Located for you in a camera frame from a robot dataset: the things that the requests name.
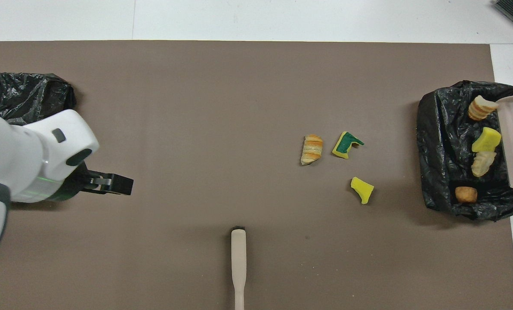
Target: white floor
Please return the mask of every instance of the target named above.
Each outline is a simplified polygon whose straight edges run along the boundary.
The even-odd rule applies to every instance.
[[[0,0],[0,41],[130,39],[488,43],[513,85],[513,24],[490,0]]]

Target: trash bag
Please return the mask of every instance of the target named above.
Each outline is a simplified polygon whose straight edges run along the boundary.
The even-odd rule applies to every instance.
[[[421,190],[427,208],[472,220],[496,221],[513,215],[513,189],[507,177],[503,137],[489,171],[480,178],[471,171],[475,158],[471,145],[482,128],[499,131],[497,112],[481,121],[473,121],[467,115],[469,104],[478,95],[495,102],[513,96],[513,86],[463,81],[426,94],[419,102],[417,147]],[[459,203],[454,192],[458,186],[475,188],[477,202]]]
[[[76,105],[71,84],[55,74],[0,73],[0,117],[26,125]]]

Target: yellow object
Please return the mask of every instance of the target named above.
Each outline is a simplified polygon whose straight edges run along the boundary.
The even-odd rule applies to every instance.
[[[352,181],[350,182],[350,187],[353,188],[360,198],[362,199],[362,204],[367,204],[369,201],[369,197],[371,196],[371,192],[375,188],[373,185],[368,184],[359,178],[352,178]]]
[[[471,146],[471,151],[478,152],[493,152],[496,146],[501,141],[501,134],[490,127],[484,127],[479,138]]]
[[[349,159],[349,151],[352,148],[352,144],[363,145],[363,142],[351,133],[343,131],[337,144],[333,148],[332,153],[344,159]]]

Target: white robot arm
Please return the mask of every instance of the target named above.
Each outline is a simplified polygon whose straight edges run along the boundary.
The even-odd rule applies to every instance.
[[[25,126],[0,118],[0,236],[10,202],[65,200],[81,190],[130,195],[131,179],[86,169],[84,159],[98,148],[73,110]]]

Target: brush handle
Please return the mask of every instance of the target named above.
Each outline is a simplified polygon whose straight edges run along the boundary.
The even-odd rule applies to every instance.
[[[235,310],[243,310],[243,290],[247,280],[247,238],[243,229],[232,231],[232,280],[235,290]]]

